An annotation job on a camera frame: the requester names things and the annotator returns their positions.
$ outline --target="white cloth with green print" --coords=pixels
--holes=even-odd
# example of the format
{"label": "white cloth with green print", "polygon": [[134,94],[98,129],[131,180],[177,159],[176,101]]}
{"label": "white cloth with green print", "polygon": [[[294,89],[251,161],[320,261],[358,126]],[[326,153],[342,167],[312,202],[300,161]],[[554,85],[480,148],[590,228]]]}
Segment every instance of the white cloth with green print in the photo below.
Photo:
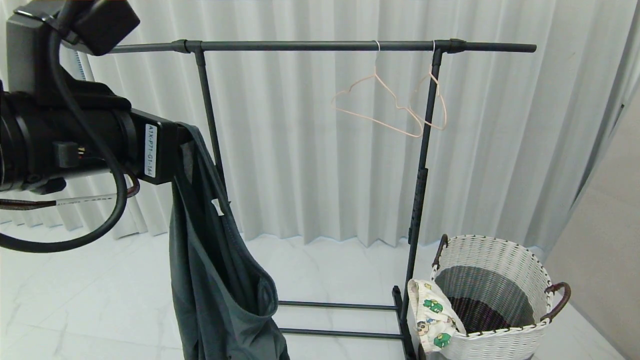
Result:
{"label": "white cloth with green print", "polygon": [[418,336],[426,353],[441,351],[456,331],[467,333],[435,281],[411,279],[407,286]]}

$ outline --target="white wicker basket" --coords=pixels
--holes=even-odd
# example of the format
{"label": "white wicker basket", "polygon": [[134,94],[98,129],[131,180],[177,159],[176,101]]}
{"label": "white wicker basket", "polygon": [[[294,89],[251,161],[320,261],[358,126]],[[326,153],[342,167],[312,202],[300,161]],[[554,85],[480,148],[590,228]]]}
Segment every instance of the white wicker basket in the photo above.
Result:
{"label": "white wicker basket", "polygon": [[[449,360],[524,360],[536,351],[571,296],[553,285],[538,258],[516,243],[478,235],[442,236],[431,280],[451,301],[468,334],[455,333]],[[564,288],[553,308],[553,293]]]}

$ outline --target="clothes hanger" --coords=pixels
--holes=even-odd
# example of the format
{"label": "clothes hanger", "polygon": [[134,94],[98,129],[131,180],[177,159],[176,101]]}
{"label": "clothes hanger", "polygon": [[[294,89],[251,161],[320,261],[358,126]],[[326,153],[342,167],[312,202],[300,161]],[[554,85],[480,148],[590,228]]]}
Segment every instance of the clothes hanger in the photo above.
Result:
{"label": "clothes hanger", "polygon": [[[400,106],[400,105],[398,105],[398,100],[397,100],[397,96],[396,96],[396,94],[395,94],[393,91],[391,91],[391,89],[387,86],[387,84],[386,84],[386,83],[385,83],[385,82],[384,82],[384,81],[379,77],[379,75],[378,75],[378,66],[377,66],[377,65],[378,65],[378,57],[379,57],[379,55],[380,55],[380,51],[381,51],[381,49],[380,49],[380,43],[379,43],[377,40],[374,40],[374,41],[375,41],[375,42],[376,42],[376,44],[378,45],[378,53],[376,54],[376,60],[375,60],[375,62],[374,62],[373,74],[372,74],[372,75],[370,75],[370,76],[367,76],[367,77],[365,77],[365,78],[362,78],[362,79],[360,79],[360,80],[358,80],[358,81],[356,81],[356,82],[354,82],[353,84],[351,84],[351,86],[350,86],[347,90],[342,90],[342,91],[338,92],[337,94],[335,94],[335,95],[332,97],[332,99],[331,99],[331,106],[332,106],[332,108],[334,108],[334,109],[336,109],[336,110],[338,110],[338,111],[341,111],[341,112],[343,112],[343,113],[347,113],[347,114],[350,114],[350,115],[354,115],[354,116],[357,116],[357,117],[361,117],[361,118],[363,118],[363,119],[371,120],[371,121],[373,121],[373,122],[375,122],[375,123],[378,123],[378,124],[380,124],[380,125],[382,125],[382,126],[386,126],[386,127],[390,128],[390,129],[392,129],[392,130],[394,130],[394,131],[397,131],[397,132],[399,132],[399,133],[405,134],[405,135],[410,136],[410,137],[413,137],[413,138],[419,138],[419,137],[421,137],[421,136],[422,136],[422,134],[424,133],[424,124],[427,124],[427,125],[429,125],[429,126],[435,127],[436,129],[439,129],[439,130],[444,130],[444,128],[445,128],[445,127],[446,127],[446,125],[447,125],[447,110],[446,110],[446,108],[444,107],[444,106],[445,106],[444,98],[442,97],[442,95],[440,95],[440,89],[439,89],[439,87],[438,87],[438,88],[437,88],[437,90],[436,90],[436,96],[439,96],[440,100],[442,101],[442,105],[443,105],[443,107],[444,107],[444,117],[445,117],[445,119],[444,119],[444,125],[443,125],[443,127],[438,127],[438,126],[432,125],[432,123],[429,123],[429,122],[425,121],[425,120],[424,120],[424,118],[422,118],[422,117],[418,116],[418,115],[417,115],[417,114],[416,114],[416,113],[411,109],[411,105],[409,105],[409,107],[408,107],[408,108],[407,108],[407,107],[404,107],[404,106]],[[420,86],[422,85],[422,83],[424,82],[424,80],[425,80],[426,78],[428,78],[428,77],[431,77],[431,79],[433,79],[433,80],[436,82],[436,84],[437,84],[437,85],[439,85],[439,84],[438,84],[438,80],[437,80],[437,79],[433,76],[433,74],[431,73],[431,67],[429,67],[429,74],[428,74],[428,75],[426,75],[426,76],[424,76],[424,77],[423,77],[423,78],[418,82],[418,85],[416,86],[416,89],[413,91],[413,94],[412,94],[412,100],[413,100],[413,98],[415,97],[415,94],[417,94],[417,92],[420,90]],[[395,102],[395,106],[396,106],[396,109],[406,111],[406,112],[407,112],[407,113],[409,113],[409,115],[411,115],[411,117],[412,117],[412,118],[413,118],[413,119],[418,123],[418,126],[420,127],[420,132],[419,132],[419,134],[411,134],[411,133],[407,133],[406,131],[404,131],[404,130],[402,130],[402,129],[398,129],[397,127],[394,127],[394,126],[391,126],[391,125],[389,125],[389,124],[386,124],[386,123],[384,123],[384,122],[382,122],[382,121],[380,121],[380,120],[374,119],[374,118],[372,118],[372,117],[368,117],[368,116],[366,116],[366,115],[358,114],[358,113],[355,113],[355,112],[353,112],[353,111],[349,111],[349,110],[341,109],[341,108],[338,108],[338,107],[335,105],[335,100],[336,100],[336,98],[338,98],[338,96],[343,95],[343,94],[348,94],[348,93],[350,93],[350,92],[353,90],[353,88],[354,88],[357,84],[359,84],[359,83],[361,83],[361,82],[363,82],[363,81],[365,81],[365,80],[371,79],[371,78],[375,78],[375,79],[376,79],[376,81],[377,81],[377,82],[379,82],[380,84],[382,84],[382,86],[383,86],[383,87],[384,87],[384,88],[385,88],[385,89],[386,89],[386,90],[391,94],[391,96],[393,96],[393,98],[394,98],[394,102]]]}

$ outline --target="gray shirt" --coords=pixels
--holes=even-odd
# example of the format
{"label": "gray shirt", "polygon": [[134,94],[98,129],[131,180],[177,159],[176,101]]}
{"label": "gray shirt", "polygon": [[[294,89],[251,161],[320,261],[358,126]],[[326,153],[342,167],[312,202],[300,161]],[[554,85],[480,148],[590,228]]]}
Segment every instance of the gray shirt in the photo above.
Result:
{"label": "gray shirt", "polygon": [[[200,131],[181,148],[170,224],[173,306],[185,360],[289,360],[275,283],[240,237]],[[217,199],[220,210],[212,203]]]}

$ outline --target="beige wall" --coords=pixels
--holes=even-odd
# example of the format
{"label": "beige wall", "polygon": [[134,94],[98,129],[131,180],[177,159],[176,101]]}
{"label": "beige wall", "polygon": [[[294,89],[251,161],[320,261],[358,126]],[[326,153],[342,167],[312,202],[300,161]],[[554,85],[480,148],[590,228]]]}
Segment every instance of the beige wall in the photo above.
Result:
{"label": "beige wall", "polygon": [[545,265],[612,345],[640,359],[639,92]]}

